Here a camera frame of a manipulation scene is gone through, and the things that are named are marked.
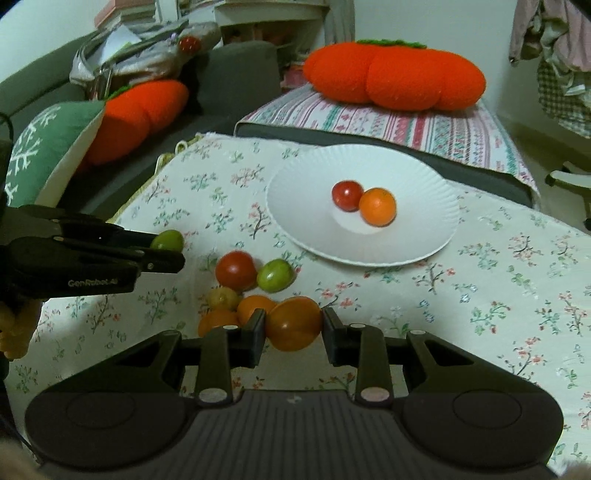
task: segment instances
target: orange pumpkin plush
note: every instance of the orange pumpkin plush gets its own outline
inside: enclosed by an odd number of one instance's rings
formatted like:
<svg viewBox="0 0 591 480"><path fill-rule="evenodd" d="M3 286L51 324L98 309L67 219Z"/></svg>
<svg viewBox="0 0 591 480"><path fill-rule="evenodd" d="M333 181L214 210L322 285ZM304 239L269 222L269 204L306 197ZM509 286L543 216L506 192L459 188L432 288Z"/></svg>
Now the orange pumpkin plush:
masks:
<svg viewBox="0 0 591 480"><path fill-rule="evenodd" d="M103 122L77 172L126 156L149 135L169 126L188 99L189 90L181 82L155 80L108 100Z"/></svg>
<svg viewBox="0 0 591 480"><path fill-rule="evenodd" d="M464 109L486 88L483 73L471 61L400 40L320 48L307 59L304 75L330 99L411 112Z"/></svg>

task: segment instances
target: green pillow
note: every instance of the green pillow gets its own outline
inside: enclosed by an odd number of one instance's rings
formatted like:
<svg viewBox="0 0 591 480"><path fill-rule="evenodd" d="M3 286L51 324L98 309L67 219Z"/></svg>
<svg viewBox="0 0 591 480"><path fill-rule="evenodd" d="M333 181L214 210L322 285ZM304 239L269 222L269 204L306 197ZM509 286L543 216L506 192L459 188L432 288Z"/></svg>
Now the green pillow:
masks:
<svg viewBox="0 0 591 480"><path fill-rule="evenodd" d="M43 110L18 137L5 191L9 205L55 207L90 148L105 103L64 102Z"/></svg>

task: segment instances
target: bag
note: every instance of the bag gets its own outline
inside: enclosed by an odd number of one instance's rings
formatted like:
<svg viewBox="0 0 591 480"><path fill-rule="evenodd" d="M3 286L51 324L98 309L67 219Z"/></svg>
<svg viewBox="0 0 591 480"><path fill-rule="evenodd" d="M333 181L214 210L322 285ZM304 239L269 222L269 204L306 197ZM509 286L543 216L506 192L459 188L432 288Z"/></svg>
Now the bag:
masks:
<svg viewBox="0 0 591 480"><path fill-rule="evenodd" d="M110 30L99 30L78 49L70 81L85 88L89 99L103 100L111 92L150 80L177 78L183 66L198 52L211 50L221 39L217 23L189 24L188 20L168 24L126 25L141 39L97 62ZM183 39L194 37L196 48L183 48Z"/></svg>

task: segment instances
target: books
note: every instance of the books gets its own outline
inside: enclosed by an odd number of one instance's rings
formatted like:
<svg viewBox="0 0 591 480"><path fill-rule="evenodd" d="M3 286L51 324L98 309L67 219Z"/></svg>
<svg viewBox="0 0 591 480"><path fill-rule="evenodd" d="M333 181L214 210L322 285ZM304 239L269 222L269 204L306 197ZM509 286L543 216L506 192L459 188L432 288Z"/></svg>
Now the books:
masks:
<svg viewBox="0 0 591 480"><path fill-rule="evenodd" d="M155 0L111 0L95 17L95 27L110 29L123 23L146 22L155 14Z"/></svg>

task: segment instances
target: paper plate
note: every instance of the paper plate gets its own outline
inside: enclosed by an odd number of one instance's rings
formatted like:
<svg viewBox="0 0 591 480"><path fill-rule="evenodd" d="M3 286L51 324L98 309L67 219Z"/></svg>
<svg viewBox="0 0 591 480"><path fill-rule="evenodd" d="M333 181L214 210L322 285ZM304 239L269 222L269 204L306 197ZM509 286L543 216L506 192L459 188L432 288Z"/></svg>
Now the paper plate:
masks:
<svg viewBox="0 0 591 480"><path fill-rule="evenodd" d="M389 190L397 216L388 226L366 224L359 212L332 201L342 180L365 190ZM370 145L316 148L286 164L267 187L267 208L295 244L329 260L391 267L433 255L451 240L459 221L457 192L416 158Z"/></svg>

